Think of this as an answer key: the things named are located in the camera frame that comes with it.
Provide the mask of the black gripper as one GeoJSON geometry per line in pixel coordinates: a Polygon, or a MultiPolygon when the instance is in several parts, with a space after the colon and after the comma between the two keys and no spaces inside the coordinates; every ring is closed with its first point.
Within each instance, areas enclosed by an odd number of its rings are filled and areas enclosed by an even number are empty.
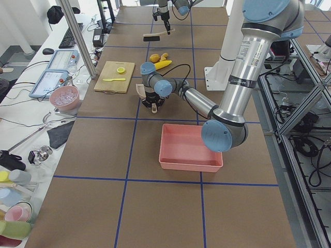
{"type": "Polygon", "coordinates": [[[157,8],[157,11],[153,12],[153,18],[155,21],[157,21],[158,17],[161,17],[161,19],[163,20],[167,34],[170,34],[171,25],[169,23],[169,19],[170,19],[169,9],[167,7],[157,8]]]}
{"type": "Polygon", "coordinates": [[[152,104],[156,105],[156,108],[161,107],[165,102],[165,98],[163,97],[157,97],[157,98],[148,98],[146,97],[145,99],[142,100],[142,104],[151,109],[152,108],[152,104]]]}

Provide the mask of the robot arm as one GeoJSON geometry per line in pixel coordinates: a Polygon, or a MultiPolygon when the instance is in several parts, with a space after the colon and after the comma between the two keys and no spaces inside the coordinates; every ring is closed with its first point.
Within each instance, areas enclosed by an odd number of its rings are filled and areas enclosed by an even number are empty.
{"type": "Polygon", "coordinates": [[[202,2],[202,0],[199,1],[185,1],[185,0],[172,0],[172,1],[168,1],[168,0],[159,0],[156,1],[157,2],[157,10],[155,12],[153,12],[153,18],[155,21],[158,20],[158,17],[161,18],[161,20],[164,23],[165,26],[165,30],[166,30],[166,34],[170,35],[171,34],[171,25],[169,23],[169,19],[170,19],[170,12],[169,12],[169,2],[171,2],[172,7],[175,7],[177,12],[181,15],[181,16],[185,16],[188,15],[188,13],[190,12],[191,8],[197,4],[199,4],[200,2],[202,2]]]}
{"type": "Polygon", "coordinates": [[[140,66],[146,96],[153,100],[178,94],[208,121],[202,127],[202,140],[214,152],[224,152],[242,144],[248,136],[243,117],[267,53],[273,42],[290,40],[302,34],[304,1],[244,1],[240,4],[243,40],[220,105],[192,88],[186,80],[166,78],[156,66],[140,66]]]}

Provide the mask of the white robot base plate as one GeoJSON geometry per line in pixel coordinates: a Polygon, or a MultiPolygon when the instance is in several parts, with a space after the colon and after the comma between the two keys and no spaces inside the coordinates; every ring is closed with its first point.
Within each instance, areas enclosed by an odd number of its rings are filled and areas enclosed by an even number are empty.
{"type": "Polygon", "coordinates": [[[227,67],[205,67],[205,85],[207,91],[225,91],[231,70],[227,67]]]}

